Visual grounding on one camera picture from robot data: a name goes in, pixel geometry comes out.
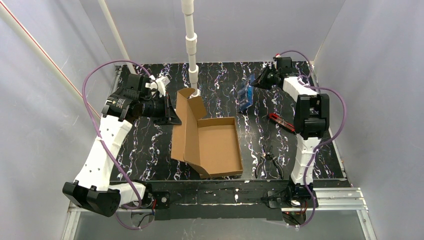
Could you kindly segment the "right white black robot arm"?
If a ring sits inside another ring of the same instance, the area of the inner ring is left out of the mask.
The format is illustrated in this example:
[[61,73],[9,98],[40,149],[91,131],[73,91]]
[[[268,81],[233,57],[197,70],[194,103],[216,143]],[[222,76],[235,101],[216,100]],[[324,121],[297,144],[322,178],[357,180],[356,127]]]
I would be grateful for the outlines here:
[[330,98],[325,93],[312,90],[293,75],[290,57],[278,54],[273,60],[273,63],[262,69],[251,85],[265,90],[278,86],[295,102],[293,127],[297,150],[284,198],[289,203],[309,202],[317,206],[313,190],[313,168],[316,151],[330,125]]

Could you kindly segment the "brown cardboard express box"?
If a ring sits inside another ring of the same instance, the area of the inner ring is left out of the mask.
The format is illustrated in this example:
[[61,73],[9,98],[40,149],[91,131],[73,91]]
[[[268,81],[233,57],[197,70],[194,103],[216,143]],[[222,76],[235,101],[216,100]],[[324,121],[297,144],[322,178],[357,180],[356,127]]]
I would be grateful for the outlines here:
[[180,125],[172,129],[172,160],[192,167],[201,179],[240,176],[244,169],[235,117],[206,118],[201,96],[195,89],[182,88],[176,94]]

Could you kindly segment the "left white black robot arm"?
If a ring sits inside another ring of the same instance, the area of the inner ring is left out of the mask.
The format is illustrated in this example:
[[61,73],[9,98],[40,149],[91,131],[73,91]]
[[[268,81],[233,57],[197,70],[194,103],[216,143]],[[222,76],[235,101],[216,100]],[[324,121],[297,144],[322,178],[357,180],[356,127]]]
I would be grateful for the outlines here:
[[121,146],[140,117],[156,125],[181,125],[166,87],[168,76],[130,74],[106,99],[96,139],[88,157],[72,182],[65,182],[62,193],[76,206],[111,217],[119,207],[144,198],[146,185],[127,179],[112,185],[111,173],[118,166]]

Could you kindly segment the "blue packaged item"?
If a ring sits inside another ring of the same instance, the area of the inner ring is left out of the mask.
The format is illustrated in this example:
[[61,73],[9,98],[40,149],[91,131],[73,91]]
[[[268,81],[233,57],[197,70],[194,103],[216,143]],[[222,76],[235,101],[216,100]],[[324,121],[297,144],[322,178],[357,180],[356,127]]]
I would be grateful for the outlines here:
[[242,80],[237,90],[237,111],[245,113],[253,104],[253,86],[251,82],[255,80],[255,74],[251,74],[246,79]]

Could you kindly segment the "red black utility knife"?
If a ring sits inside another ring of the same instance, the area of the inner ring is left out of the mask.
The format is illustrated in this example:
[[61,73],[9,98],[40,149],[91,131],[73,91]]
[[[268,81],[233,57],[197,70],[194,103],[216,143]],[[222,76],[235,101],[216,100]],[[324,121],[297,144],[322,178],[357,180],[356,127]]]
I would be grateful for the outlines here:
[[294,126],[287,122],[286,120],[284,120],[283,118],[281,118],[278,114],[276,113],[269,113],[268,114],[268,119],[277,124],[278,126],[284,128],[285,130],[287,130],[289,133],[295,134],[295,128]]

